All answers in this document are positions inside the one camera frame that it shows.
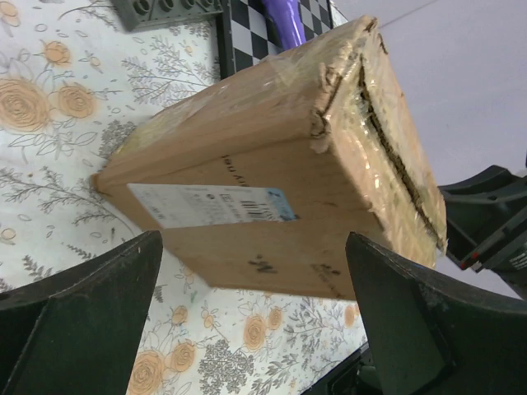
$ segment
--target purple object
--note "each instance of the purple object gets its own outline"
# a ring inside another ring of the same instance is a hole
[[[305,43],[304,26],[298,15],[298,0],[262,0],[277,27],[284,51]]]

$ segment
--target brown cardboard box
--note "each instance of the brown cardboard box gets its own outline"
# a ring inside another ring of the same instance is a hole
[[[367,16],[164,109],[94,183],[144,230],[162,221],[128,184],[281,189],[295,221],[162,231],[211,286],[352,300],[351,230],[428,267],[445,248],[441,193]]]

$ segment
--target black and white checkered board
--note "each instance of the black and white checkered board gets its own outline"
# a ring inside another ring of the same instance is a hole
[[[277,30],[261,0],[222,0],[217,38],[222,78],[282,52]],[[299,0],[305,39],[333,28],[329,0]]]

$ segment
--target tablecloth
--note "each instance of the tablecloth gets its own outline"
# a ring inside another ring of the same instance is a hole
[[[213,23],[129,34],[106,0],[1,1],[0,26],[2,292],[141,233],[88,177],[219,68]],[[211,289],[164,253],[128,394],[297,394],[365,340],[352,302]]]

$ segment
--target floral tablecloth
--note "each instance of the floral tablecloth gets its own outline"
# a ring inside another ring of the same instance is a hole
[[[3,292],[141,233],[87,178],[218,62],[212,23],[126,34],[106,0],[1,1],[0,27]],[[128,393],[301,393],[365,340],[354,303],[211,289],[165,253]]]

